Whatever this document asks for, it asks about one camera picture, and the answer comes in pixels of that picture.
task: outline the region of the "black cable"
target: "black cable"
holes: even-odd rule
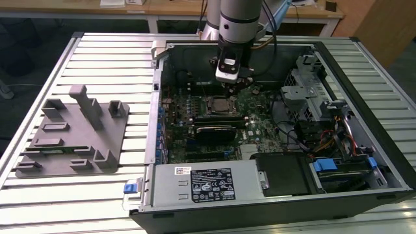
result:
[[[288,142],[288,135],[291,135],[291,132],[295,132],[295,129],[292,129],[291,131],[288,131],[288,133],[287,133],[287,139],[285,139],[285,143],[281,143],[281,144],[284,144],[284,145],[297,145],[297,149],[289,149],[288,147],[285,147],[285,150],[300,150],[300,146],[299,146],[299,144],[296,144],[296,143],[289,143]]]
[[[203,17],[204,17],[204,14],[205,14],[205,11],[207,11],[207,6],[208,6],[208,0],[207,0],[207,3],[205,3],[205,0],[203,0],[203,4],[201,4],[201,15],[200,15],[200,21],[197,23],[197,31],[201,30],[201,22],[203,22]]]
[[[263,11],[265,13],[265,16],[267,16],[267,20],[268,20],[268,23],[271,24],[271,27],[272,27],[272,30],[273,30],[273,57],[272,57],[272,60],[271,60],[271,63],[268,65],[268,67],[264,69],[264,71],[261,71],[260,73],[257,74],[252,74],[252,77],[259,77],[261,75],[264,75],[268,70],[271,70],[271,68],[273,67],[273,64],[275,64],[275,60],[276,60],[276,54],[277,54],[277,35],[276,35],[276,31],[277,31],[277,24],[276,24],[276,21],[275,21],[275,18],[273,18],[273,13],[271,11],[271,8],[268,7],[267,5],[267,2],[265,0],[263,0]]]
[[[281,132],[287,137],[289,137],[292,140],[295,140],[295,142],[297,143],[297,145],[299,145],[299,147],[301,148],[303,151],[311,153],[312,150],[304,145],[304,143],[301,143],[300,140],[299,140],[296,137],[293,137],[289,133],[287,133],[284,130],[281,130],[281,128],[279,127],[279,124],[280,124],[280,123],[288,123],[288,124],[292,124],[292,125],[295,125],[295,123],[291,122],[291,121],[285,121],[285,120],[279,121],[279,122],[276,123],[277,130],[279,130],[279,132]]]
[[[297,12],[297,6],[296,6],[296,5],[293,5],[293,3],[291,3],[291,5],[292,5],[292,6],[295,6],[295,8],[296,8],[296,23],[299,23],[299,12]]]

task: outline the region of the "power supply label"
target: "power supply label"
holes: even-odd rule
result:
[[[235,200],[235,183],[231,168],[191,171],[192,201]]]

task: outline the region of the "cable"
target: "cable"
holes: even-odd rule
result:
[[[263,7],[263,11],[264,11],[265,16],[267,16],[268,23],[271,24],[271,28],[273,30],[273,33],[277,33],[276,32],[277,31],[277,24],[276,24],[276,21],[275,21],[273,13],[271,11],[271,8],[267,5],[265,0],[263,0],[263,3],[264,3],[264,6],[267,7],[267,10],[268,10],[268,11],[265,11],[265,7],[261,6]],[[252,50],[257,50],[257,49],[261,49],[263,47],[265,47],[272,42],[272,40],[275,38],[276,38],[276,35],[273,35],[261,45],[252,46]]]
[[[277,122],[275,130],[279,130],[279,132],[281,132],[287,137],[289,137],[292,140],[295,140],[296,144],[299,145],[299,147],[300,147],[300,149],[301,149],[303,151],[305,151],[305,152],[308,152],[308,153],[313,153],[313,151],[300,142],[300,140],[299,140],[296,137],[293,137],[293,136],[292,136],[291,134],[288,134],[284,130],[281,130],[281,128],[279,127],[279,124],[280,124],[280,123],[284,123],[284,122],[288,122],[288,123],[289,123],[289,121],[280,121],[280,122]]]
[[[356,151],[357,144],[356,144],[356,141],[353,140],[351,135],[347,135],[347,134],[344,134],[344,135],[351,139],[352,155],[357,156],[357,151]]]
[[[325,135],[325,133],[329,133],[329,132],[333,132],[333,130],[325,130],[325,131],[323,131],[323,133],[321,133],[321,135],[320,135],[320,144],[323,144],[323,138],[324,138],[324,135]]]
[[[197,29],[196,29],[197,34],[201,31],[201,22],[203,22],[203,17],[204,17],[205,11],[207,11],[208,0],[207,0],[207,3],[205,4],[204,3],[205,3],[205,0],[203,0],[203,4],[201,4],[201,15],[200,15],[200,21],[197,23]]]
[[[287,139],[285,139],[285,142],[287,142],[287,143],[281,143],[281,144],[285,145],[285,150],[288,150],[288,151],[289,151],[289,150],[300,150],[300,146],[299,146],[297,144],[289,143],[289,142],[288,142],[288,135],[291,135],[291,132],[295,132],[295,129],[292,129],[291,131],[288,131],[288,133],[287,133]],[[297,145],[299,148],[297,148],[297,149],[289,149],[289,148],[288,148],[288,145]]]
[[[299,23],[299,12],[297,12],[297,6],[296,6],[296,5],[293,5],[293,3],[291,3],[291,5],[292,5],[292,6],[295,6],[295,8],[296,8],[296,23]]]
[[[325,149],[332,143],[333,143],[333,139],[331,139],[323,146],[319,147],[317,150],[315,150],[315,152],[321,151],[323,149]]]
[[[276,21],[275,21],[275,18],[273,18],[273,13],[271,11],[271,8],[268,7],[267,5],[267,2],[265,0],[263,0],[263,10],[264,10],[264,13],[265,13],[265,16],[267,16],[267,20],[268,20],[268,23],[271,24],[271,27],[272,27],[272,30],[273,30],[273,57],[272,57],[272,60],[271,60],[271,63],[268,65],[268,67],[264,69],[263,72],[257,73],[257,74],[252,74],[252,77],[259,77],[261,75],[264,75],[268,70],[272,68],[273,64],[275,64],[275,60],[276,60],[276,54],[277,54],[277,38],[276,38],[276,31],[277,31],[277,25],[276,25]]]

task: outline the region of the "wooden desk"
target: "wooden desk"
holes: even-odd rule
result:
[[[147,0],[144,5],[100,8],[100,0],[0,0],[0,17],[53,19],[147,20],[151,33],[157,33],[157,20],[199,20],[201,0]],[[344,17],[315,6],[288,10],[284,23],[324,24],[320,35],[329,37]]]
[[[201,13],[201,0],[151,0],[148,14],[151,20],[199,20]],[[329,37],[344,13],[323,10],[321,7],[303,6],[289,8],[283,23],[316,23],[324,24],[320,36]]]

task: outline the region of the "metal bracket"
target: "metal bracket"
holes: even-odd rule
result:
[[[313,88],[303,86],[284,86],[281,87],[284,98],[289,100],[305,100],[307,98],[316,97]]]
[[[136,185],[137,186],[137,192],[136,193],[125,193],[124,192],[124,196],[123,196],[123,209],[125,211],[137,209],[137,207],[141,204],[141,186],[143,186],[143,180],[144,178],[140,177],[137,179],[129,179],[125,182],[125,185]]]
[[[157,55],[161,54],[167,49],[167,41],[165,40],[155,40],[152,42],[152,48],[151,48],[151,53],[152,53],[152,59],[156,59]]]

